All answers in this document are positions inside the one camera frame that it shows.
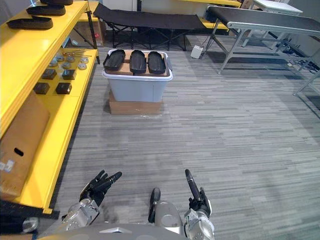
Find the label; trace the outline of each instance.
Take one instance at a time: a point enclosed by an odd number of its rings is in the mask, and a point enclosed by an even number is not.
[[[6,164],[2,161],[0,161],[0,170],[3,171],[6,167]]]
[[[5,167],[4,167],[4,170],[7,172],[7,173],[10,173],[13,166],[14,166],[15,162],[12,161],[11,159],[8,160],[8,162],[6,163]]]

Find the yellow shelf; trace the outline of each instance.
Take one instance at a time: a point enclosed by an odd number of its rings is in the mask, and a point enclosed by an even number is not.
[[[53,27],[48,30],[11,29],[6,23],[0,26],[0,137],[87,8],[86,1],[66,5],[63,16],[51,16]],[[12,19],[19,18],[31,16],[23,10]]]
[[[221,5],[236,6],[238,8],[241,6],[241,2],[238,2],[237,0],[180,0],[180,1],[205,3],[205,4],[221,4]]]
[[[205,20],[203,17],[200,17],[200,21],[208,29],[213,29],[216,25],[215,23],[212,23],[212,22]],[[228,28],[224,24],[222,24],[221,22],[218,24],[218,29],[228,30]]]
[[[98,1],[89,1],[89,9],[91,12],[94,12],[98,6],[99,2]],[[95,17],[93,14],[91,14],[91,19],[92,22],[98,22],[98,18]],[[83,13],[78,22],[88,22],[88,15],[86,13]]]
[[[62,48],[59,53],[78,49]],[[71,64],[71,68],[76,69],[74,80],[63,80],[63,68],[60,63],[59,66],[53,67],[57,71],[53,80],[38,79],[39,82],[50,85],[46,95],[37,95],[49,110],[50,119],[35,153],[21,196],[13,202],[42,208],[44,214],[52,212],[49,204],[98,53],[96,49],[84,50],[82,54],[90,55],[89,63],[86,64],[87,69],[79,70],[77,65],[80,58],[75,58],[76,61]],[[70,95],[56,94],[58,83],[71,83]]]

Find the conveyor belt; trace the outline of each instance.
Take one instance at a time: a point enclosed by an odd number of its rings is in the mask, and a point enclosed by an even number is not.
[[[208,10],[229,29],[247,28],[320,36],[320,23],[309,17],[221,6],[210,6]]]

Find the white wall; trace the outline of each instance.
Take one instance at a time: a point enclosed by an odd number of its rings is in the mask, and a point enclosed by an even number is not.
[[[207,5],[179,0],[142,0],[142,11],[159,14],[197,14],[202,17]]]
[[[137,11],[137,0],[103,0],[102,2],[109,9]]]

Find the black cot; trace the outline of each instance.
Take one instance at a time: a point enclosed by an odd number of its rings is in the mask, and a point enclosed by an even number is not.
[[[154,49],[160,45],[168,44],[168,50],[170,50],[172,41],[177,40],[180,36],[183,36],[184,47],[179,45],[178,42],[177,44],[183,50],[186,50],[185,35],[194,29],[205,28],[197,15],[160,14],[144,11],[112,10],[101,3],[98,4],[93,14],[96,17],[104,20],[108,26],[112,28],[112,43],[114,48],[116,48],[119,44],[127,42],[129,39],[132,49],[134,48],[134,43],[139,43],[149,49]],[[143,28],[143,30],[138,32],[139,35],[150,33],[151,30],[156,31],[165,37],[165,41],[151,48],[151,38],[149,37],[149,46],[147,47],[134,37],[134,28]],[[129,34],[127,33],[128,38],[115,44],[116,35],[125,29],[131,29],[131,32]],[[161,30],[169,30],[169,34],[165,34]]]

